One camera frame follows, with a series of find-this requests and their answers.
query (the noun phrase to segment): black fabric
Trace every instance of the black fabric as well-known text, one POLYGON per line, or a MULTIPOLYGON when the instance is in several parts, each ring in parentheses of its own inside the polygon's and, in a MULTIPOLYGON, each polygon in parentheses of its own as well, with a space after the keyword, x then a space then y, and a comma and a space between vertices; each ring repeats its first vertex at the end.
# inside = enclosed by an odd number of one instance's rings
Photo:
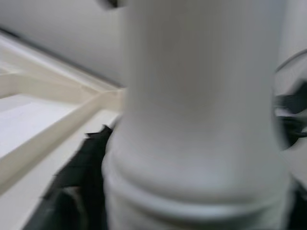
POLYGON ((280 97, 282 107, 288 109, 292 114, 297 114, 307 109, 307 82, 300 80, 295 84, 293 92, 280 97))
POLYGON ((67 187, 78 187, 88 220, 87 229, 107 229, 101 163, 111 134, 112 129, 107 126, 98 133, 87 134, 89 138, 84 140, 77 153, 55 175, 24 230, 79 230, 80 217, 76 205, 69 195, 63 193, 67 187), (59 191, 62 191, 60 201, 54 198, 59 191))
POLYGON ((306 230, 307 229, 307 191, 298 183, 295 190, 294 207, 289 217, 288 229, 290 230, 306 230))
POLYGON ((23 230, 78 230, 80 218, 74 200, 57 190, 42 200, 23 230))
POLYGON ((295 117, 278 116, 277 119, 281 124, 280 131, 285 142, 284 150, 286 150, 298 141, 300 138, 298 134, 302 133, 306 125, 295 117))

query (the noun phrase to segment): white surface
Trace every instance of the white surface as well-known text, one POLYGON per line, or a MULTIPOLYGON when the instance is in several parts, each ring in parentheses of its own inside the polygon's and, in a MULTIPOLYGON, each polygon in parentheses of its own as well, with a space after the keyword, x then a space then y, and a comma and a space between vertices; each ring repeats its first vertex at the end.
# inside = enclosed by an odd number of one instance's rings
POLYGON ((289 174, 271 98, 283 3, 129 1, 126 109, 105 167, 111 230, 282 228, 289 174))
POLYGON ((0 98, 12 93, 16 93, 16 85, 11 74, 3 72, 0 74, 0 98))
POLYGON ((118 14, 98 0, 1 0, 1 25, 114 81, 119 76, 118 14))
POLYGON ((0 223, 3 230, 20 230, 40 202, 40 196, 52 176, 75 153, 85 133, 99 131, 103 124, 110 125, 118 113, 101 110, 43 158, 8 191, 0 195, 0 223))
POLYGON ((32 78, 68 86, 88 86, 99 92, 116 89, 93 75, 73 68, 3 34, 0 34, 0 50, 6 62, 17 65, 19 71, 29 74, 32 78))
POLYGON ((10 153, 77 105, 19 94, 0 99, 0 158, 10 153))
POLYGON ((18 73, 18 72, 20 72, 20 69, 8 64, 7 62, 3 60, 0 60, 0 73, 1 74, 18 73))
POLYGON ((307 48, 307 1, 287 0, 279 63, 307 48))

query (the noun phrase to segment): white post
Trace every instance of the white post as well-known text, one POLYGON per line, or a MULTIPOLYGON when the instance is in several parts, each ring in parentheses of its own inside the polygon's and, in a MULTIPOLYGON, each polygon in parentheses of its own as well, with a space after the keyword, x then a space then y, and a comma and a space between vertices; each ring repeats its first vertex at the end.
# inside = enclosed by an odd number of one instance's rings
POLYGON ((129 0, 128 94, 104 161, 111 230, 277 229, 283 0, 129 0))

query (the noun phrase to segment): white wall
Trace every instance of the white wall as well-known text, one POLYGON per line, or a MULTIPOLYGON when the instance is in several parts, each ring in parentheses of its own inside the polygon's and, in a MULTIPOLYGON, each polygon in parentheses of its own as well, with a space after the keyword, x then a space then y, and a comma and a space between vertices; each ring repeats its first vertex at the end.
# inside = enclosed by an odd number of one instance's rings
POLYGON ((280 62, 307 48, 307 0, 288 0, 280 62))
POLYGON ((120 9, 99 0, 0 0, 0 24, 77 64, 119 76, 120 9))
MULTIPOLYGON (((307 48, 307 0, 287 0, 279 64, 307 48)), ((285 94, 298 79, 307 80, 307 56, 293 62, 276 76, 275 92, 285 94)))

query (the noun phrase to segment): white shelf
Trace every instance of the white shelf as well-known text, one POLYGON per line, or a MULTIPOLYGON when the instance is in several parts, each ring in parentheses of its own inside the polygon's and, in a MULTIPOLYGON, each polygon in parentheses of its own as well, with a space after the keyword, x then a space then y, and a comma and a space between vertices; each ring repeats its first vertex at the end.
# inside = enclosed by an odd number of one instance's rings
POLYGON ((74 155, 85 133, 97 132, 103 124, 110 125, 117 112, 100 110, 40 162, 33 162, 11 179, 10 188, 0 195, 1 229, 20 230, 40 202, 40 197, 53 175, 74 155))
POLYGON ((25 94, 0 99, 0 159, 76 107, 25 94))
POLYGON ((53 175, 121 111, 122 90, 0 34, 0 227, 20 230, 53 175))

